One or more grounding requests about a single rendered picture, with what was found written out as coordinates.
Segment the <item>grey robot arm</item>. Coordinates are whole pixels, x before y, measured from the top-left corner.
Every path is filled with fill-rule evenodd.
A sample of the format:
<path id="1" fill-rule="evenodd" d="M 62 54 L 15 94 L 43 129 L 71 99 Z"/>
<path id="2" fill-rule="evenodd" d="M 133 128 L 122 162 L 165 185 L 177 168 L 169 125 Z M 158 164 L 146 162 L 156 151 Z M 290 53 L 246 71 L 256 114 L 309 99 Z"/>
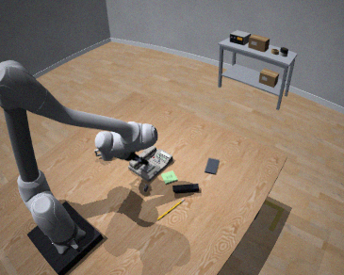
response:
<path id="1" fill-rule="evenodd" d="M 151 124 L 133 121 L 127 124 L 110 117 L 70 109 L 62 105 L 25 66 L 14 60 L 0 63 L 0 106 L 4 110 L 20 173 L 17 183 L 25 206 L 30 212 L 32 209 L 36 224 L 50 237 L 60 255 L 71 246 L 78 251 L 75 242 L 87 234 L 54 197 L 44 173 L 38 170 L 26 111 L 73 126 L 110 131 L 100 132 L 95 138 L 95 146 L 101 153 L 121 160 L 128 158 L 130 152 L 155 145 L 158 139 L 156 128 Z M 45 194 L 49 196 L 42 196 Z"/>

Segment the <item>grey telephone handset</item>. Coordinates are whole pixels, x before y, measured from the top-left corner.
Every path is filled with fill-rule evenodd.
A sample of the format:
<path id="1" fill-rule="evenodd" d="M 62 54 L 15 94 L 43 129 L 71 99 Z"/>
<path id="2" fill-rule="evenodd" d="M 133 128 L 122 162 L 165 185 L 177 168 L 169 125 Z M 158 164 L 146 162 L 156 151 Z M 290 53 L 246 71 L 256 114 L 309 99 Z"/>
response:
<path id="1" fill-rule="evenodd" d="M 147 156 L 149 156 L 149 155 L 151 155 L 151 154 L 153 154 L 154 152 L 156 151 L 156 146 L 152 146 L 152 147 L 150 147 L 150 148 L 148 148 L 148 149 L 145 149 L 140 155 L 139 155 L 139 157 L 141 157 L 142 156 L 142 158 L 143 159 L 145 159 Z M 130 161 L 129 162 L 129 165 L 131 166 L 131 167 L 133 167 L 133 168 L 136 168 L 138 165 L 140 165 L 140 163 L 137 161 Z"/>

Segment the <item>grey mug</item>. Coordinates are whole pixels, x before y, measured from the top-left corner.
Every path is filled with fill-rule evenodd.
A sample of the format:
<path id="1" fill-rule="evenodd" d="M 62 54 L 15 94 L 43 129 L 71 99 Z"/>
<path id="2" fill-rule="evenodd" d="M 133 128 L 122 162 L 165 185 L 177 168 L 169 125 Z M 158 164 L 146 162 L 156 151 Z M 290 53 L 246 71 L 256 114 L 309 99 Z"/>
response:
<path id="1" fill-rule="evenodd" d="M 108 155 L 105 155 L 105 154 L 101 153 L 98 149 L 94 150 L 94 151 L 95 151 L 96 156 L 102 156 L 102 159 L 105 160 L 105 161 L 108 161 L 108 160 L 113 158 L 111 156 L 108 156 Z M 98 154 L 97 152 L 100 152 L 100 153 Z"/>

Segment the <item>light green sticky note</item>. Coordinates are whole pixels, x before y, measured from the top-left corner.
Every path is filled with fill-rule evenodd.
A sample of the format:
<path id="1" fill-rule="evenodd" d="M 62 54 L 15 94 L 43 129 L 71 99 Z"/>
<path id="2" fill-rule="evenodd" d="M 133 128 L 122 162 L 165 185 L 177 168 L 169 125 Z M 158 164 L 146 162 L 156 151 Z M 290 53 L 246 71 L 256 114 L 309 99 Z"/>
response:
<path id="1" fill-rule="evenodd" d="M 161 174 L 161 176 L 162 176 L 165 184 L 169 184 L 169 183 L 178 181 L 178 179 L 176 178 L 173 170 L 169 171 L 169 172 L 166 172 L 166 173 L 163 173 L 163 174 Z"/>

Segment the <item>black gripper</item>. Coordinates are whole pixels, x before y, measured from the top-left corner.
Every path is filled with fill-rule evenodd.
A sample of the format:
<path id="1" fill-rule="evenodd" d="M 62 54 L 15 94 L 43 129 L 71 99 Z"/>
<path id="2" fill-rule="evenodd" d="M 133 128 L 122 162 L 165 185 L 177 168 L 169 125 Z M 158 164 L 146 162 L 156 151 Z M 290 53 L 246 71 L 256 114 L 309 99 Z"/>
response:
<path id="1" fill-rule="evenodd" d="M 134 160 L 133 160 L 133 159 L 134 159 Z M 149 161 L 143 159 L 142 157 L 139 157 L 137 154 L 135 155 L 135 152 L 131 153 L 131 154 L 129 155 L 129 157 L 125 159 L 125 161 L 131 161 L 131 160 L 133 160 L 133 161 L 136 161 L 136 160 L 137 160 L 139 163 L 141 162 L 141 164 L 144 164 L 144 165 L 146 165 L 146 166 L 147 166 L 148 163 L 149 163 Z"/>

